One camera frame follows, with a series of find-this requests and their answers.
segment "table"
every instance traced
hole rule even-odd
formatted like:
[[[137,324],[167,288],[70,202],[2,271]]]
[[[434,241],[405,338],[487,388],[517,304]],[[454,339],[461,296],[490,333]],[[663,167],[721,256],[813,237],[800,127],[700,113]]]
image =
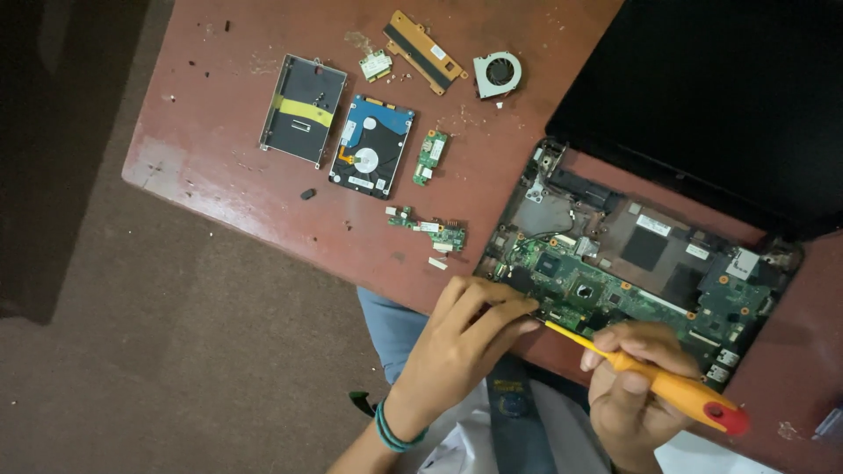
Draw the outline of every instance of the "table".
[[[471,274],[528,153],[547,118],[614,17],[614,0],[407,0],[402,10],[473,76],[471,58],[511,51],[524,66],[521,89],[480,102],[471,79],[436,96],[406,61],[393,73],[412,79],[367,83],[363,49],[385,46],[381,30],[393,9],[361,0],[175,3],[123,178],[142,189],[262,240],[327,272],[421,312],[452,275]],[[328,182],[337,122],[321,170],[277,151],[260,151],[260,130],[285,53],[319,57],[349,72],[341,104],[353,94],[417,112],[393,198],[382,202]],[[412,183],[417,150],[429,129],[453,139],[427,187]],[[665,206],[703,227],[744,242],[761,232],[588,156],[568,164],[580,175]],[[302,201],[309,188],[316,196]],[[460,219],[469,239],[442,271],[421,233],[391,228],[385,205],[413,206],[419,216]],[[843,387],[843,236],[808,246],[808,259],[787,296],[728,387],[745,403],[754,429],[739,440],[710,430],[709,439],[785,472],[843,469],[839,447],[810,440]],[[548,331],[515,348],[526,359],[587,383],[579,347]]]

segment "laptop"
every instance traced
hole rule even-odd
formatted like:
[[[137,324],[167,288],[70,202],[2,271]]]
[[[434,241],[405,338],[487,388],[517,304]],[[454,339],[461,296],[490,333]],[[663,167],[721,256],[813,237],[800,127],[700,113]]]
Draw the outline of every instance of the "laptop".
[[[722,392],[843,226],[843,3],[626,0],[527,153],[475,274],[586,337],[670,325]],[[754,246],[587,180],[576,151],[765,231]]]

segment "screwdriver handle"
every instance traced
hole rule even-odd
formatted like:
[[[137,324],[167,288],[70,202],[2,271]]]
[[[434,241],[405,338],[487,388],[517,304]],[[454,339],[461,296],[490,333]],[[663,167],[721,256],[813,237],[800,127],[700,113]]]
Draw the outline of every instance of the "screwdriver handle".
[[[652,393],[696,421],[729,435],[740,435],[749,429],[749,416],[742,408],[699,380],[642,363],[623,351],[605,355],[616,371],[631,370],[647,377]]]

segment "green circuit board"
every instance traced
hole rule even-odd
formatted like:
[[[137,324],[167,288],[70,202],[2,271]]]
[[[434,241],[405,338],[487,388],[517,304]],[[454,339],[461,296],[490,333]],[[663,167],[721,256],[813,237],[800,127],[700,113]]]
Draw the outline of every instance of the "green circuit board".
[[[431,130],[421,143],[421,152],[419,152],[418,164],[416,171],[413,173],[413,182],[419,186],[424,186],[425,182],[433,176],[433,168],[439,165],[439,158],[442,156],[442,150],[445,148],[445,142],[448,141],[448,135]]]
[[[516,243],[506,263],[497,263],[494,279],[537,299],[538,317],[585,337],[623,320],[661,321],[676,330],[685,349],[705,368],[723,349],[732,348],[741,331],[769,304],[769,288],[715,272],[699,306],[683,309],[583,262],[575,254],[576,244],[568,241]],[[706,384],[716,390],[725,386],[715,380]]]
[[[397,225],[430,236],[433,249],[443,252],[459,252],[465,244],[465,229],[458,221],[443,221],[438,218],[430,222],[412,217],[413,208],[404,206],[396,209],[395,216],[389,218],[389,225]]]

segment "hand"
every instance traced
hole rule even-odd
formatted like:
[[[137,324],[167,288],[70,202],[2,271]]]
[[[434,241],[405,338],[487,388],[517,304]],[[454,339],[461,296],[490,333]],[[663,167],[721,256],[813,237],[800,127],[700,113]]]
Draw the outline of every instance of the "hand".
[[[675,331],[664,323],[624,322],[594,333],[604,352],[623,350],[676,374],[699,378],[696,361],[682,351]],[[594,370],[588,401],[591,424],[612,461],[629,472],[660,471],[653,451],[692,420],[650,393],[650,380],[632,371],[615,372],[609,361],[586,350],[584,371]]]
[[[541,326],[521,318],[538,307],[505,284],[452,278],[386,399],[384,416],[393,434],[410,441],[463,401],[518,336]]]

